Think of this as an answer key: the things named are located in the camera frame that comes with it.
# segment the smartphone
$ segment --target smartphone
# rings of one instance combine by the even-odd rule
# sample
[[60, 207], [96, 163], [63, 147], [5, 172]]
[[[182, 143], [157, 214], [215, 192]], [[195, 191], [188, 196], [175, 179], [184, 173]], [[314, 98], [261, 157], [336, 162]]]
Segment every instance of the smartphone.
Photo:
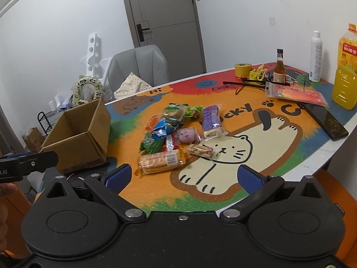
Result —
[[348, 136], [349, 132], [325, 107], [307, 103], [298, 103], [298, 106], [305, 109], [313, 117], [332, 141]]

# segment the cardboard box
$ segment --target cardboard box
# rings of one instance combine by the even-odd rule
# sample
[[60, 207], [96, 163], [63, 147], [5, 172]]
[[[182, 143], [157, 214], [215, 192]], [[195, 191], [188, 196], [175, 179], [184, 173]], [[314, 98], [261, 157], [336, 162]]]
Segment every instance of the cardboard box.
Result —
[[37, 128], [32, 128], [27, 135], [22, 136], [26, 146], [29, 148], [30, 152], [38, 153], [41, 150], [41, 146], [45, 141], [40, 131]]
[[99, 99], [65, 111], [42, 145], [58, 155], [56, 169], [64, 174], [105, 163], [110, 114]]

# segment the door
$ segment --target door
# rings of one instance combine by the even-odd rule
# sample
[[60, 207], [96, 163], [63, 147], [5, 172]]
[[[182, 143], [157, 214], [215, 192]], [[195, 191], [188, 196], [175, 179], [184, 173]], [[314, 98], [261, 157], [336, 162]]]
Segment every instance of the door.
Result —
[[20, 141], [17, 139], [14, 131], [11, 129], [8, 120], [0, 106], [0, 153], [2, 155], [8, 153], [22, 153], [24, 152]]
[[167, 60], [170, 80], [204, 73], [193, 0], [130, 0], [140, 46], [155, 44]]

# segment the screw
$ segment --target screw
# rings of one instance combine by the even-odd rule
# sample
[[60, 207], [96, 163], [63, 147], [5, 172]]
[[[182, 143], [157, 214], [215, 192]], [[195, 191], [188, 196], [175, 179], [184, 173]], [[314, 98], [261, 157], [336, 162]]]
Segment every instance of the screw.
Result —
[[178, 219], [179, 220], [188, 220], [189, 217], [188, 216], [179, 216]]
[[138, 218], [142, 215], [142, 210], [141, 209], [128, 209], [125, 212], [125, 215], [130, 218]]
[[226, 209], [223, 211], [223, 215], [226, 218], [237, 218], [241, 215], [241, 212], [237, 209]]

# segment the cat paw print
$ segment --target cat paw print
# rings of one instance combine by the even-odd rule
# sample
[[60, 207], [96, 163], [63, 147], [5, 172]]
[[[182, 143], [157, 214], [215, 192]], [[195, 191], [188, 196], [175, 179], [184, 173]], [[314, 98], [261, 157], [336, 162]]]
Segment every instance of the cat paw print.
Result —
[[297, 130], [297, 128], [296, 128], [295, 126], [291, 126], [291, 125], [290, 125], [289, 128], [291, 128], [291, 129], [293, 129], [293, 130], [295, 130], [295, 131]]
[[267, 106], [267, 107], [273, 107], [273, 106], [274, 106], [274, 103], [273, 103], [272, 100], [270, 100], [270, 101], [264, 101], [264, 102], [262, 103], [262, 105]]

